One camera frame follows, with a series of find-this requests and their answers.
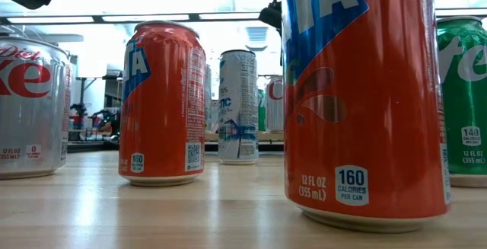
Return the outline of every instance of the fluorescent light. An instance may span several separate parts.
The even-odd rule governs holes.
[[[50,23],[88,23],[92,17],[38,17],[38,18],[7,18],[13,24],[50,24]]]
[[[436,9],[437,17],[487,15],[487,8]]]
[[[219,20],[219,19],[257,19],[259,13],[217,13],[217,14],[200,14],[202,20]]]
[[[187,14],[142,15],[142,16],[104,16],[104,21],[183,21],[189,20]]]

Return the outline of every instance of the blue and white can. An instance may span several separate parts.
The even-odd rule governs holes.
[[[259,156],[256,55],[229,50],[220,58],[218,157],[224,164],[254,164]]]

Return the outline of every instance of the red object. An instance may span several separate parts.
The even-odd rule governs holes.
[[[163,183],[203,172],[204,77],[196,32],[157,21],[135,28],[126,51],[120,175]]]

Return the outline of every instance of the can bottom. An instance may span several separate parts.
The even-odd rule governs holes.
[[[450,184],[454,187],[487,187],[487,175],[451,174]]]
[[[131,185],[140,187],[168,187],[193,182],[201,173],[178,177],[133,177],[122,176],[130,181]]]
[[[257,160],[251,160],[251,161],[236,161],[236,160],[224,160],[220,159],[221,164],[226,164],[226,165],[252,165],[257,163]]]
[[[16,173],[0,173],[0,180],[13,180],[19,178],[28,177],[44,177],[54,174],[57,169],[49,169],[44,171],[32,171],[32,172],[16,172]]]
[[[416,231],[423,228],[431,220],[442,217],[442,215],[438,215],[419,219],[368,218],[312,209],[299,204],[296,205],[303,210],[303,214],[317,222],[337,228],[372,233],[397,234]]]

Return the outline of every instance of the soda can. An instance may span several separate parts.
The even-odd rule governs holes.
[[[205,52],[198,34],[146,21],[127,43],[119,174],[138,186],[186,184],[203,172]]]
[[[205,70],[205,120],[206,132],[212,131],[212,69],[206,65]]]
[[[269,132],[284,130],[284,87],[282,76],[271,77],[266,88],[266,128]]]
[[[487,187],[487,32],[481,19],[439,20],[438,47],[451,185]]]
[[[259,101],[259,131],[266,131],[266,93],[263,89],[257,91],[257,99]]]
[[[256,55],[246,50],[220,58],[218,157],[223,164],[255,164],[257,147]]]
[[[304,214],[405,232],[450,206],[433,0],[284,0],[285,192]]]
[[[66,53],[57,46],[0,37],[1,179],[44,176],[64,166],[68,66]]]

